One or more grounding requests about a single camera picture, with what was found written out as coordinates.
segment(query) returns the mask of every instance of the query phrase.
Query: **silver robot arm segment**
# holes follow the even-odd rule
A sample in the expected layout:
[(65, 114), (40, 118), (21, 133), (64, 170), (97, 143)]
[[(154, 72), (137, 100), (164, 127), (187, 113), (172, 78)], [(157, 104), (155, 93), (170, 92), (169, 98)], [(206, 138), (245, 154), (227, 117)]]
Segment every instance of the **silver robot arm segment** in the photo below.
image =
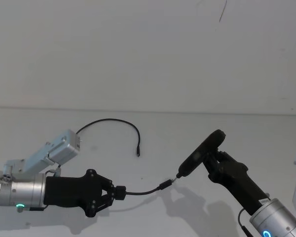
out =
[(47, 142), (29, 159), (9, 160), (0, 171), (0, 206), (16, 206), (19, 212), (43, 206), (50, 165), (63, 165), (80, 150), (80, 138), (71, 130)]
[(296, 218), (278, 200), (268, 200), (250, 218), (263, 237), (296, 237)]
[[(296, 209), (296, 187), (293, 204)], [(257, 210), (250, 222), (263, 237), (296, 237), (296, 218), (276, 198)]]

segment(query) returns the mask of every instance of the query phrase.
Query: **cable connector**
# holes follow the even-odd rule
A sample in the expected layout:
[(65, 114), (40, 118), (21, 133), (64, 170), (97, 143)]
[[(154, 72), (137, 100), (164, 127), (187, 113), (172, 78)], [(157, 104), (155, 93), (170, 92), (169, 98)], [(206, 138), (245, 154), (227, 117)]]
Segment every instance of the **cable connector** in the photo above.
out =
[(242, 226), (241, 229), (247, 237), (253, 237), (253, 235), (248, 231), (248, 229), (245, 226)]
[(158, 189), (159, 190), (164, 190), (165, 188), (169, 187), (172, 185), (172, 180), (168, 179), (167, 181), (163, 182), (162, 184), (159, 185)]
[(115, 200), (124, 200), (126, 197), (126, 187), (116, 186), (114, 194), (115, 194)]
[(137, 146), (136, 153), (137, 153), (137, 156), (140, 157), (140, 147), (139, 147), (139, 145)]

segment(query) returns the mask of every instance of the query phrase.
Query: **white wall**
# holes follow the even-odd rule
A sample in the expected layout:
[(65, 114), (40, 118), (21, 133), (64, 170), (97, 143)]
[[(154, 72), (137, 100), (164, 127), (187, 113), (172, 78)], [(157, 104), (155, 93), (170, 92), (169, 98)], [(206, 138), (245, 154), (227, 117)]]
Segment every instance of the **white wall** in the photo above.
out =
[(0, 0), (0, 106), (296, 115), (296, 0)]
[[(63, 166), (63, 176), (79, 177), (94, 168), (115, 185), (146, 191), (173, 178), (181, 162), (220, 128), (227, 134), (221, 149), (244, 162), (252, 179), (295, 214), (296, 117), (0, 109), (0, 169), (7, 159), (28, 158), (65, 129), (76, 131), (107, 117), (138, 126), (142, 156), (135, 156), (137, 136), (131, 127), (104, 122), (81, 134), (81, 153)], [(50, 206), (43, 213), (19, 214), (13, 207), (0, 207), (0, 237), (241, 237), (236, 224), (240, 209), (200, 167), (170, 189), (115, 201), (93, 219), (84, 218), (79, 208)], [(246, 223), (249, 217), (244, 214), (242, 219)]]

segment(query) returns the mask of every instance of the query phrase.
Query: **cable end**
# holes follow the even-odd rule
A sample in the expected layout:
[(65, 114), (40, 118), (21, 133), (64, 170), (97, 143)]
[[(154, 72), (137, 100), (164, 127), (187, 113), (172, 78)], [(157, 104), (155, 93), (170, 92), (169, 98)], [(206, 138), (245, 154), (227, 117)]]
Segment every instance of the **cable end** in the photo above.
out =
[(247, 237), (253, 237), (253, 235), (248, 231), (248, 229), (245, 226), (242, 226), (241, 229)]
[(44, 211), (45, 207), (30, 207), (30, 211)]
[(136, 149), (137, 156), (140, 157), (140, 147), (138, 146)]
[(159, 185), (159, 190), (164, 190), (165, 188), (169, 187), (172, 185), (172, 180), (168, 179), (167, 181), (163, 182), (162, 184)]
[(126, 187), (125, 186), (116, 186), (115, 188), (115, 199), (124, 200), (126, 197)]

